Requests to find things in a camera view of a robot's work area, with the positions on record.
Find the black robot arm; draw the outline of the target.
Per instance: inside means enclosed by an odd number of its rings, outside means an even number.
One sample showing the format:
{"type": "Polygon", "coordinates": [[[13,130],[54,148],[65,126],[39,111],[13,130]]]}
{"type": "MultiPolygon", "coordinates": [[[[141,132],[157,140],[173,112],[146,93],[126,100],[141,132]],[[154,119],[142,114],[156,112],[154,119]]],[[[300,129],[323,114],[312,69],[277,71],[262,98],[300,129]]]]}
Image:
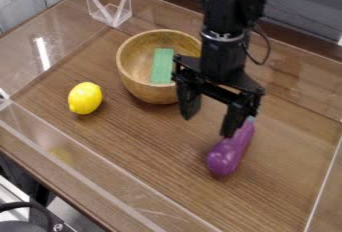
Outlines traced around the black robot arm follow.
{"type": "Polygon", "coordinates": [[[192,119],[202,97],[228,105],[221,135],[230,137],[250,116],[258,114],[264,86],[245,67],[250,33],[264,15],[266,0],[202,0],[201,55],[176,55],[172,79],[177,85],[181,114],[192,119]]]}

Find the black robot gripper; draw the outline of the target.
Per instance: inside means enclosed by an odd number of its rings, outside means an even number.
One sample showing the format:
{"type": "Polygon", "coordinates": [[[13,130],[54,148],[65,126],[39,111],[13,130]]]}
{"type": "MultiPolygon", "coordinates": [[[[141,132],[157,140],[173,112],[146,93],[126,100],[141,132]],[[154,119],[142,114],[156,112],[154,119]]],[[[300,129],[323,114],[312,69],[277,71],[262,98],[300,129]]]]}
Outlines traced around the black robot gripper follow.
{"type": "Polygon", "coordinates": [[[250,34],[236,38],[216,38],[202,34],[201,56],[174,56],[173,81],[181,114],[190,120],[198,113],[202,96],[208,95],[228,107],[221,135],[233,137],[248,116],[256,116],[266,93],[261,84],[249,76],[246,59],[258,62],[249,52],[250,34]]]}

